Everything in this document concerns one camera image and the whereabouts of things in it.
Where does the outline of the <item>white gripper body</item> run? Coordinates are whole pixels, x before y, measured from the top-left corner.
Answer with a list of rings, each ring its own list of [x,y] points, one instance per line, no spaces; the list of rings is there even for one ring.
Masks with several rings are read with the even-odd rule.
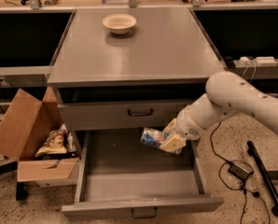
[[[187,140],[198,140],[206,129],[202,126],[203,113],[196,105],[187,105],[176,117],[176,131]]]

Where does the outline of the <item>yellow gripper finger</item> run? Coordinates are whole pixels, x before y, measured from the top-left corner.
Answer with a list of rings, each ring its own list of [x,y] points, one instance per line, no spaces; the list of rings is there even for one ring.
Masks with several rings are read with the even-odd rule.
[[[172,119],[170,123],[163,129],[163,132],[171,133],[175,128],[175,124],[176,124],[176,119]]]
[[[172,132],[167,139],[160,145],[160,149],[170,153],[179,152],[185,145],[187,139],[182,135]]]

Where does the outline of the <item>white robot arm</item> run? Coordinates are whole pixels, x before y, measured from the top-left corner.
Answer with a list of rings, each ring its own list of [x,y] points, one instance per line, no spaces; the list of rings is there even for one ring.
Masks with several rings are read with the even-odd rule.
[[[278,98],[269,96],[231,72],[218,72],[206,82],[205,94],[183,108],[163,130],[167,139],[160,145],[166,152],[198,140],[213,124],[237,112],[253,117],[278,134]]]

